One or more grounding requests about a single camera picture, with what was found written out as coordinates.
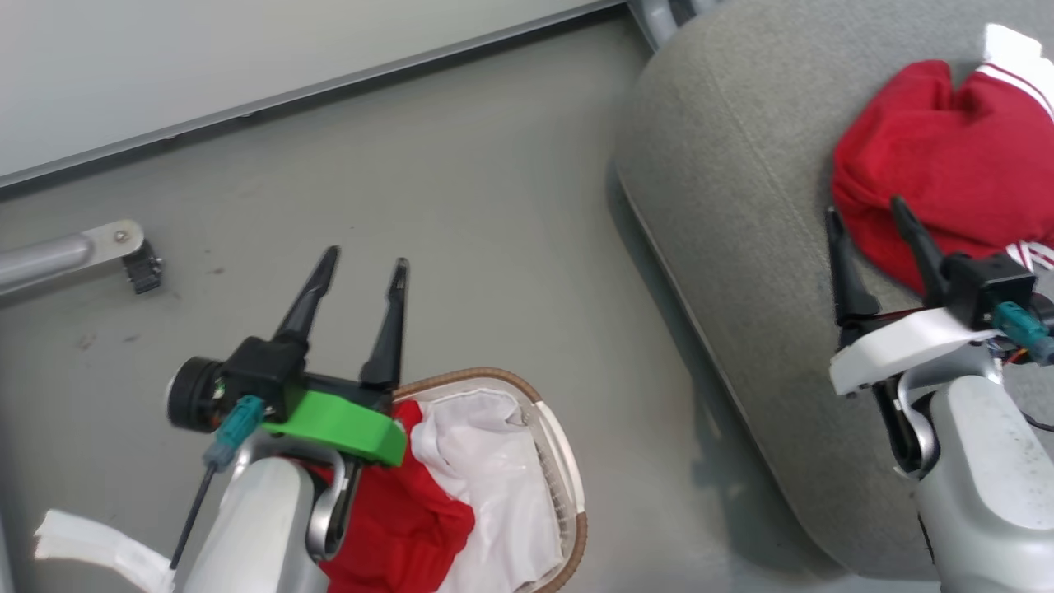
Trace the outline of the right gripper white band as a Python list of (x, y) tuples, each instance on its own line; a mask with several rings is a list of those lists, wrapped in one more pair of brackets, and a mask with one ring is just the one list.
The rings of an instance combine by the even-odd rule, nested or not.
[(912, 253), (923, 301), (940, 303), (880, 315), (877, 297), (860, 278), (843, 218), (828, 207), (833, 315), (842, 341), (829, 365), (833, 390), (839, 395), (881, 387), (911, 391), (960, 376), (998, 381), (1004, 367), (1038, 364), (1035, 275), (1006, 253), (944, 261), (944, 252), (903, 196), (891, 198), (891, 213)]

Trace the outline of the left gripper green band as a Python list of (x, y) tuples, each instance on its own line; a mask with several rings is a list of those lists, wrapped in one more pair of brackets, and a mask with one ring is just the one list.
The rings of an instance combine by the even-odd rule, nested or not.
[(401, 384), (409, 260), (398, 258), (385, 292), (387, 311), (359, 382), (305, 371), (306, 347), (338, 266), (327, 248), (287, 311), (273, 340), (249, 337), (225, 360), (192, 357), (168, 387), (173, 427), (210, 434), (207, 464), (226, 468), (250, 436), (300, 439), (366, 463), (398, 468), (408, 447), (388, 393)]

